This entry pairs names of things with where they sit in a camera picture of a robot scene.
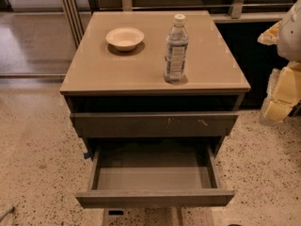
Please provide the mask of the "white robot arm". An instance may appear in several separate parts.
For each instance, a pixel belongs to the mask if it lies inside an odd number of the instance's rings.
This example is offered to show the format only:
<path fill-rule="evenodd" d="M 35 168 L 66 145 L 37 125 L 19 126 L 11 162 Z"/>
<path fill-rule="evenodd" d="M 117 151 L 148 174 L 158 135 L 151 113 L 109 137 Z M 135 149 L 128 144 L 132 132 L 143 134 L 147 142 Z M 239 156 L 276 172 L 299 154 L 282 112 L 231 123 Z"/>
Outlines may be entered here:
<path fill-rule="evenodd" d="M 274 126 L 283 123 L 301 101 L 301 0 L 261 33 L 258 42 L 275 45 L 277 54 L 289 61 L 283 69 L 272 70 L 261 106 L 260 122 Z"/>

